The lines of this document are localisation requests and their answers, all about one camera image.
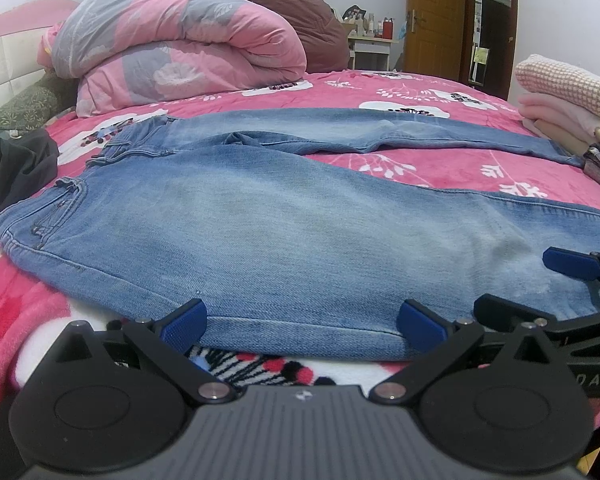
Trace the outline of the blue denim jeans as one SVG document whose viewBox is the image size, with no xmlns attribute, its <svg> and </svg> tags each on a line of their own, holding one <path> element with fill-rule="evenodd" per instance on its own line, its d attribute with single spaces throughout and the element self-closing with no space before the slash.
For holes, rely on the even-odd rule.
<svg viewBox="0 0 600 480">
<path fill-rule="evenodd" d="M 402 361 L 413 299 L 442 318 L 492 294 L 578 318 L 600 285 L 548 270 L 546 248 L 600 252 L 600 210 L 420 188 L 318 152 L 495 148 L 566 164 L 547 140 L 446 118 L 344 108 L 158 116 L 125 127 L 77 177 L 0 212 L 9 260 L 126 318 L 192 299 L 206 347 Z"/>
</svg>

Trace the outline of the beige folded clothes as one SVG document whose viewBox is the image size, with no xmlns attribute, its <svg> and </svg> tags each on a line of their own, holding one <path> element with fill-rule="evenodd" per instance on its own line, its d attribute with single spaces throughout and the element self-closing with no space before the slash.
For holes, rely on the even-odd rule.
<svg viewBox="0 0 600 480">
<path fill-rule="evenodd" d="M 522 124 L 537 136 L 552 140 L 571 154 L 583 155 L 595 141 L 595 131 L 600 122 L 594 122 L 592 129 L 585 129 L 572 120 L 559 119 L 557 124 L 538 118 L 524 118 Z"/>
</svg>

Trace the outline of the light pink folded blanket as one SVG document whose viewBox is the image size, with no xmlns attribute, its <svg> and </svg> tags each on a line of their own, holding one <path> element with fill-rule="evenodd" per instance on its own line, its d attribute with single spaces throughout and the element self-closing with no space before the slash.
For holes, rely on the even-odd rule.
<svg viewBox="0 0 600 480">
<path fill-rule="evenodd" d="M 592 141 L 600 129 L 600 116 L 583 107 L 544 93 L 525 93 L 519 100 L 522 117 L 563 128 L 581 141 Z"/>
</svg>

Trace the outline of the pink floral bed blanket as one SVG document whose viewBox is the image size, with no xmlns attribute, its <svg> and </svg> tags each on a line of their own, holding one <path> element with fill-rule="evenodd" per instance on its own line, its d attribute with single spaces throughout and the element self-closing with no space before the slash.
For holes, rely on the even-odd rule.
<svg viewBox="0 0 600 480">
<path fill-rule="evenodd" d="M 141 122 L 163 114 L 194 117 L 230 110 L 322 105 L 397 110 L 417 118 L 451 118 L 524 132 L 521 118 L 510 104 L 457 82 L 362 72 L 318 74 L 288 86 L 210 94 L 90 118 L 68 112 L 50 122 L 47 130 L 58 144 L 58 174 L 74 177 L 81 173 L 87 159 L 110 140 L 107 127 L 127 119 Z M 600 210 L 598 182 L 578 167 L 534 157 L 472 148 L 397 148 L 365 155 L 323 155 L 320 159 L 325 164 L 422 188 L 502 192 Z M 0 248 L 0 400 L 9 388 L 24 382 L 28 366 L 48 349 L 50 337 L 61 323 L 84 311 L 20 272 Z"/>
</svg>

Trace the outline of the black crumpled garment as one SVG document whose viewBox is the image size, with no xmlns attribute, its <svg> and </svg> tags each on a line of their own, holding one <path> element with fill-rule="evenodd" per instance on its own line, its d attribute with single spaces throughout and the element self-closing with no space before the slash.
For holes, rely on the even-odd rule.
<svg viewBox="0 0 600 480">
<path fill-rule="evenodd" d="M 0 212 L 52 182 L 58 156 L 58 145 L 44 128 L 0 139 Z"/>
</svg>

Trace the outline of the green floral pillow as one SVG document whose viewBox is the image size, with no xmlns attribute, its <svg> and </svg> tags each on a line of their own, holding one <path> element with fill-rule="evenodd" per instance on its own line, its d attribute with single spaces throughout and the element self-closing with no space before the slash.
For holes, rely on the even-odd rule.
<svg viewBox="0 0 600 480">
<path fill-rule="evenodd" d="M 33 131 L 50 118 L 76 106 L 79 79 L 64 79 L 47 72 L 0 107 L 0 130 Z"/>
</svg>

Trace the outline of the brown wooden door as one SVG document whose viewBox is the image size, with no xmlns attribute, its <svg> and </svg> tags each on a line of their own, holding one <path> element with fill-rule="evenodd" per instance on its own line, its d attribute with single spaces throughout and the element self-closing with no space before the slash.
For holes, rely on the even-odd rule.
<svg viewBox="0 0 600 480">
<path fill-rule="evenodd" d="M 508 98 L 518 0 L 406 0 L 402 70 Z"/>
</svg>

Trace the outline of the cluttered white shelf desk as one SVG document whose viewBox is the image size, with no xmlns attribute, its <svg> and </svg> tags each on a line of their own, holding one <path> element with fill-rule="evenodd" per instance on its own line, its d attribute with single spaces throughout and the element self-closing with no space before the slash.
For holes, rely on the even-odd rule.
<svg viewBox="0 0 600 480">
<path fill-rule="evenodd" d="M 350 6 L 342 14 L 341 24 L 348 33 L 351 70 L 391 70 L 391 51 L 398 40 L 394 21 L 393 40 L 384 39 L 382 20 L 359 6 Z"/>
</svg>

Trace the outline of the red bottle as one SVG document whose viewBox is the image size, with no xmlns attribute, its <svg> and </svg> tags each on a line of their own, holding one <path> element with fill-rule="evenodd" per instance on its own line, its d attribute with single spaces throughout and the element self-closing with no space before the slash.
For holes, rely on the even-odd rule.
<svg viewBox="0 0 600 480">
<path fill-rule="evenodd" d="M 394 21 L 392 18 L 384 18 L 382 21 L 382 35 L 384 39 L 393 40 Z"/>
</svg>

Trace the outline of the pink grey folded duvet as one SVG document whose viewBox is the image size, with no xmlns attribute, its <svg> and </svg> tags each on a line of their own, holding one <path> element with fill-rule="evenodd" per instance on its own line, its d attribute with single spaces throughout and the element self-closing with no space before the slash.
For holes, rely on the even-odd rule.
<svg viewBox="0 0 600 480">
<path fill-rule="evenodd" d="M 38 62 L 76 80 L 81 117 L 306 73 L 291 24 L 248 0 L 83 0 L 43 35 Z"/>
</svg>

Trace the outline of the white pink headboard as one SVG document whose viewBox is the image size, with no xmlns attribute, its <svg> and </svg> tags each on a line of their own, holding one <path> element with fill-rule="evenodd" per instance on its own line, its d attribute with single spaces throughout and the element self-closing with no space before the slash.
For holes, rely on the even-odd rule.
<svg viewBox="0 0 600 480">
<path fill-rule="evenodd" d="M 41 38 L 77 6 L 72 0 L 34 0 L 0 14 L 0 107 L 43 77 L 36 60 Z"/>
</svg>

